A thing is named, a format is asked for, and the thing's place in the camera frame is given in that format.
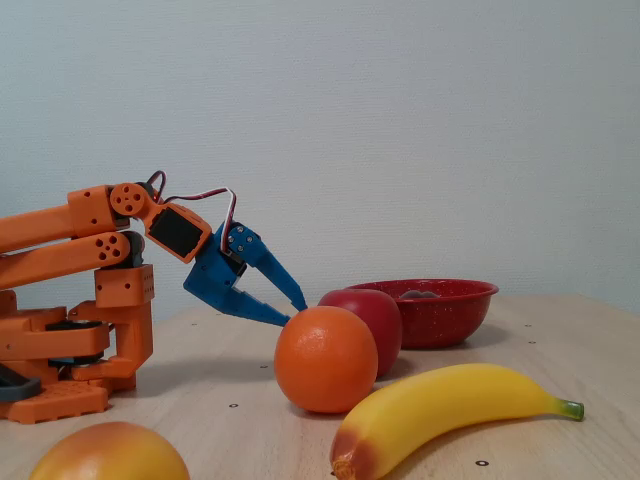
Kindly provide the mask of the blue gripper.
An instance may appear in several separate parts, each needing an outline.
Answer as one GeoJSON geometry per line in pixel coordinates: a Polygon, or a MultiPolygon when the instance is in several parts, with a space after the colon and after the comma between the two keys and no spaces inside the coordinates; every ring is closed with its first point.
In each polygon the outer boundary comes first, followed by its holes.
{"type": "Polygon", "coordinates": [[[186,291],[224,314],[283,327],[290,319],[288,315],[235,288],[248,264],[283,293],[296,310],[307,308],[298,283],[256,232],[234,222],[227,234],[228,254],[220,250],[222,231],[223,224],[196,254],[195,263],[183,284],[186,291]]]}

